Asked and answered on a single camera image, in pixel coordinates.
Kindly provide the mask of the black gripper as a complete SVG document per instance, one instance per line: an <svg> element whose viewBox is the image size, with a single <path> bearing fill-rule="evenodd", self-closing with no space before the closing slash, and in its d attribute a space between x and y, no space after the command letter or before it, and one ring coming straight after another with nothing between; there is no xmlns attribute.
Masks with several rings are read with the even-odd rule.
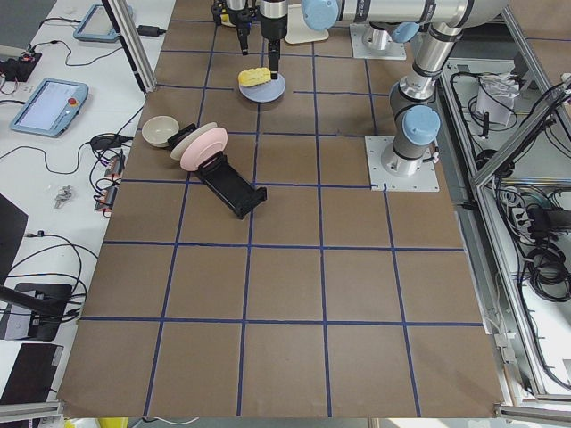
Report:
<svg viewBox="0 0 571 428"><path fill-rule="evenodd" d="M236 27L241 53L247 55L249 53L250 25L257 20L257 3L214 2L211 6L211 14L217 25Z"/></svg>
<svg viewBox="0 0 571 428"><path fill-rule="evenodd" d="M280 41L286 37L286 17L268 18L260 16L261 34L268 40L269 73L272 80L278 79Z"/></svg>

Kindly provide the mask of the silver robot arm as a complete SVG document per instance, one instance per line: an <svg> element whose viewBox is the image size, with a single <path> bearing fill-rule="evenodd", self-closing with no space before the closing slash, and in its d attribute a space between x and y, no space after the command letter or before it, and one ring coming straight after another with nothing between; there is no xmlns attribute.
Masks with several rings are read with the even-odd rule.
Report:
<svg viewBox="0 0 571 428"><path fill-rule="evenodd" d="M407 74L389 86L385 109L376 111L367 102L364 85L373 74L368 65L352 67L345 59L303 60L302 74L310 80L310 92L294 97L289 113L280 118L270 107L261 108L261 148L277 144L282 157L297 153L318 161L319 174L339 175L364 166L365 144L350 132L349 119L359 114L357 129L374 126L400 132L404 116L427 106L434 85L452 48L464 29L485 24L506 6L504 1L303 1L304 21L310 29L329 29L338 21L367 23L389 32L399 43L426 27Z"/></svg>
<svg viewBox="0 0 571 428"><path fill-rule="evenodd" d="M248 4L246 0L214 1L211 6L214 22L222 24L222 15L226 14L231 24L236 28L237 38L242 55L249 53L248 37L252 23L258 20L258 8L254 2Z"/></svg>

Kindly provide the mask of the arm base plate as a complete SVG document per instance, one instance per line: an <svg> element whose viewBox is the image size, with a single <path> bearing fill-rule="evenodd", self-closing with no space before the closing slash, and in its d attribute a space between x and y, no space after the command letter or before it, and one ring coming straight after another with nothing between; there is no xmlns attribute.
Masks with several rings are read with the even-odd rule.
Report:
<svg viewBox="0 0 571 428"><path fill-rule="evenodd" d="M352 23L349 27L352 57L387 61L405 61L405 45L392 40L389 32L371 23Z"/></svg>
<svg viewBox="0 0 571 428"><path fill-rule="evenodd" d="M405 160L393 150L392 136L365 136L368 173L372 191L437 193L435 165L424 162L430 150L416 160Z"/></svg>

